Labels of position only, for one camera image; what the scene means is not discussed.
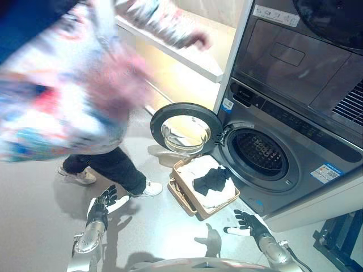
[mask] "washing machine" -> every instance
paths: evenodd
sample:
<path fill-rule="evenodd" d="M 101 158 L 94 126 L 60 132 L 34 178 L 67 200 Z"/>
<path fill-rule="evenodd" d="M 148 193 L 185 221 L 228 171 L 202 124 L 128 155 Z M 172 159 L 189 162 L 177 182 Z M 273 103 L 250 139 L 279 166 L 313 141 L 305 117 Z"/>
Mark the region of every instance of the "washing machine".
<path fill-rule="evenodd" d="M 363 163 L 363 150 L 231 79 L 221 109 L 175 103 L 152 117 L 151 132 L 179 154 L 209 154 L 233 173 L 241 199 L 267 215 Z"/>
<path fill-rule="evenodd" d="M 362 25 L 343 35 L 340 9 L 356 10 L 328 2 L 256 0 L 217 114 L 176 103 L 151 120 L 163 147 L 228 168 L 261 216 L 363 165 Z"/>

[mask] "jeans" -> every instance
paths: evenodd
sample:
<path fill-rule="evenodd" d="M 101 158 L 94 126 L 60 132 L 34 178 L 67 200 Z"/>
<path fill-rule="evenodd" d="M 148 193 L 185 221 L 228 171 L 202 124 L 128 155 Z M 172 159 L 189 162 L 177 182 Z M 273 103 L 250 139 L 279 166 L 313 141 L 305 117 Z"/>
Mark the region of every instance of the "jeans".
<path fill-rule="evenodd" d="M 141 194 L 146 188 L 146 177 L 119 147 L 100 155 L 70 155 L 63 162 L 70 174 L 81 173 L 88 166 L 132 194 Z"/>

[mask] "metal arm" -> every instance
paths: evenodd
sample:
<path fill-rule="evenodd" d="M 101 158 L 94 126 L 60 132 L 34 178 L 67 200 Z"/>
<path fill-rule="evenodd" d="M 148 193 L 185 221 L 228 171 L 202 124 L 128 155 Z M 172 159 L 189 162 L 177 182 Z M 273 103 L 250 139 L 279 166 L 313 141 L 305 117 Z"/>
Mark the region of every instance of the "metal arm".
<path fill-rule="evenodd" d="M 258 220 L 257 216 L 235 210 L 236 218 L 240 219 L 240 227 L 226 227 L 225 232 L 239 236 L 253 236 L 260 251 L 266 256 L 272 269 L 280 272 L 303 272 L 295 263 L 290 253 L 280 245 L 268 231 L 267 227 Z"/>
<path fill-rule="evenodd" d="M 107 216 L 129 200 L 128 195 L 117 200 L 116 193 L 116 187 L 112 185 L 91 200 L 86 230 L 74 236 L 72 259 L 67 272 L 97 272 L 102 257 L 102 237 L 108 226 Z"/>

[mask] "laundry basket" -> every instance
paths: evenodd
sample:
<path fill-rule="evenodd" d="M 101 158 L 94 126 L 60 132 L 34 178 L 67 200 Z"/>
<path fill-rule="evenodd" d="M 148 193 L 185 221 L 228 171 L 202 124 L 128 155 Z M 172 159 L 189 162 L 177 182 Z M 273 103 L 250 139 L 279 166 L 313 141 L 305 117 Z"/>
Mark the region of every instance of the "laundry basket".
<path fill-rule="evenodd" d="M 199 200 L 197 199 L 197 197 L 192 193 L 191 189 L 185 183 L 185 181 L 179 175 L 179 172 L 178 172 L 178 168 L 180 168 L 180 167 L 182 167 L 182 166 L 190 163 L 192 161 L 192 159 L 194 159 L 194 158 L 196 158 L 196 157 L 189 157 L 189 158 L 180 160 L 179 162 L 177 162 L 174 165 L 173 170 L 172 170 L 172 176 L 173 176 L 174 179 L 171 182 L 173 182 L 173 181 L 176 182 L 176 184 L 178 186 L 179 194 L 173 193 L 173 195 L 174 195 L 174 197 L 176 198 L 176 200 L 179 203 L 183 203 L 183 205 L 181 204 L 181 206 L 187 212 L 188 215 L 193 216 L 194 214 L 197 214 L 198 213 L 199 217 L 202 220 L 204 220 L 204 219 L 209 218 L 210 216 L 212 216 L 216 212 L 222 210 L 224 207 L 226 207 L 227 205 L 229 205 L 233 201 L 235 201 L 239 197 L 239 190 L 235 187 L 235 196 L 233 198 L 229 199 L 228 201 L 226 201 L 222 205 L 218 206 L 217 208 L 208 211 L 199 202 Z"/>

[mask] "cable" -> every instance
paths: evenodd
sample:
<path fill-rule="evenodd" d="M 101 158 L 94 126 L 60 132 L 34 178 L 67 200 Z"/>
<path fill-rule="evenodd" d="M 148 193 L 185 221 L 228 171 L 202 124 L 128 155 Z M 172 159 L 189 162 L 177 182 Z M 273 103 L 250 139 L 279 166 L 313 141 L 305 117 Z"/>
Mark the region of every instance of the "cable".
<path fill-rule="evenodd" d="M 287 244 L 285 245 L 286 250 L 291 254 L 291 256 L 293 256 L 293 258 L 299 263 L 301 264 L 303 267 L 305 267 L 309 272 L 313 272 L 310 267 L 308 267 L 305 263 L 303 263 L 302 261 L 299 260 L 299 258 L 295 255 L 295 253 L 293 252 L 293 250 L 291 249 L 291 247 L 289 247 Z"/>

